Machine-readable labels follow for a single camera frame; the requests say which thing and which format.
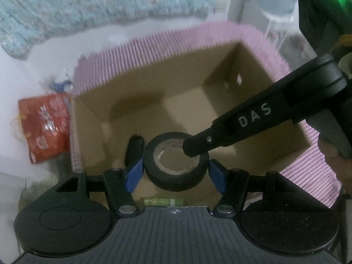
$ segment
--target black circular pad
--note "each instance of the black circular pad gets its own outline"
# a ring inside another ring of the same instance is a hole
[[[240,220],[256,245],[284,255],[310,255],[327,249],[338,231],[332,211],[264,211],[263,201],[251,204]]]
[[[163,143],[167,144],[168,141],[171,143],[172,140],[175,140],[178,142],[176,150],[182,150],[183,141],[190,136],[187,133],[168,132],[156,136],[146,146],[143,154],[146,173],[151,182],[159,188],[168,191],[183,191],[195,187],[203,180],[209,167],[208,153],[197,156],[197,165],[194,168],[185,168],[182,174],[170,174],[167,172],[168,169],[158,162],[158,158],[163,154],[162,151],[159,152]]]
[[[74,227],[81,220],[81,214],[72,207],[53,207],[44,211],[40,223],[51,230],[64,230]]]
[[[15,219],[22,247],[43,256],[81,253],[103,240],[111,227],[110,212],[79,192],[48,191]]]

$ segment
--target pink striped fabric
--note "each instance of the pink striped fabric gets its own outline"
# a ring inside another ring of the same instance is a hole
[[[161,32],[132,40],[122,46],[89,57],[82,57],[75,69],[73,95],[79,96],[131,69],[146,66],[174,55],[187,53],[234,41],[242,42],[256,57],[273,82],[290,72],[288,63],[264,37],[249,25],[215,22],[176,31]],[[73,169],[80,169],[79,142],[72,120],[71,157]],[[335,174],[325,164],[317,148],[317,132],[305,122],[300,124],[313,146],[304,152],[282,174],[305,189],[327,206],[331,206],[340,191]]]

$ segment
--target metal bolt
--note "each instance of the metal bolt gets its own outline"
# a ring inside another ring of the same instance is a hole
[[[222,204],[219,205],[216,210],[220,213],[224,213],[224,214],[228,214],[234,211],[233,207],[231,205],[227,205],[227,204]]]
[[[136,211],[136,208],[133,205],[123,205],[119,208],[119,212],[123,214],[131,214]]]

